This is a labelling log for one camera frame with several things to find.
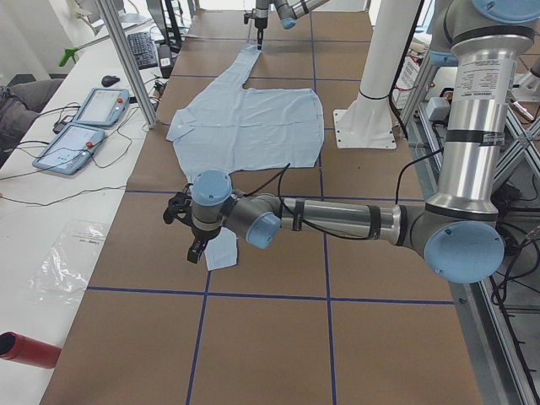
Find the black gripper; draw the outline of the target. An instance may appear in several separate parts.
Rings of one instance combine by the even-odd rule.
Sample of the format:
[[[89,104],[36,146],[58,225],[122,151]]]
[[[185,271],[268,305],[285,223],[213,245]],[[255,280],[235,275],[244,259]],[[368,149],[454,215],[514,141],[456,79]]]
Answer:
[[[256,46],[260,51],[263,45],[264,30],[267,28],[268,11],[252,10],[249,12],[244,12],[244,24],[248,24],[249,19],[253,19],[255,21],[255,27],[257,28]]]
[[[176,219],[191,229],[194,241],[187,251],[186,259],[193,264],[198,264],[208,242],[219,235],[219,228],[212,230],[198,228],[193,220],[191,205],[192,198],[187,192],[177,192],[168,201],[167,208],[163,213],[163,220],[166,224],[172,224]]]

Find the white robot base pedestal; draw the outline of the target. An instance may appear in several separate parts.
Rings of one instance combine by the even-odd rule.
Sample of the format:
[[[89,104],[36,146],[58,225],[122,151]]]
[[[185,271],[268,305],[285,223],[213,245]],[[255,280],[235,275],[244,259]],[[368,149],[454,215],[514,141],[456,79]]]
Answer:
[[[333,112],[335,137],[340,149],[395,149],[389,100],[394,78],[409,34],[422,9],[419,0],[382,1],[359,93],[346,110]]]

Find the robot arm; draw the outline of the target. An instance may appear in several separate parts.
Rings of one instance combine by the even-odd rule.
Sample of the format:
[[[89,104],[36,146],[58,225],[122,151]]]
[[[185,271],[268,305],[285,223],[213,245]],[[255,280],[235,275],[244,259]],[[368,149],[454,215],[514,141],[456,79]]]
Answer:
[[[256,46],[260,51],[263,45],[264,30],[267,28],[270,5],[275,6],[275,10],[285,30],[290,30],[296,25],[296,21],[310,14],[316,8],[327,3],[328,0],[299,0],[291,5],[287,0],[256,0],[256,5],[251,11],[244,12],[244,24],[248,24],[250,19],[254,20],[256,27]]]
[[[186,47],[187,59],[175,69],[175,86],[168,93],[174,105],[208,83],[210,76],[233,59],[244,27],[235,16],[202,13],[194,27],[196,38]],[[419,205],[421,186],[408,166],[411,150],[399,140],[393,150],[338,148],[332,118],[335,108],[354,94],[365,67],[372,29],[363,13],[314,13],[284,30],[271,17],[262,55],[248,85],[314,89],[328,117],[325,141],[316,164],[288,170],[282,182],[272,170],[240,171],[232,176],[244,191],[281,191],[296,197],[325,198],[334,203],[380,204],[389,207],[395,196]],[[158,255],[170,286],[181,290],[209,288],[235,294],[391,297],[397,300],[446,300],[449,284],[406,248],[385,241],[353,241],[326,237],[317,231],[278,232],[265,250],[240,241],[238,262],[208,271],[192,264],[186,251],[191,231],[182,224],[162,227]]]

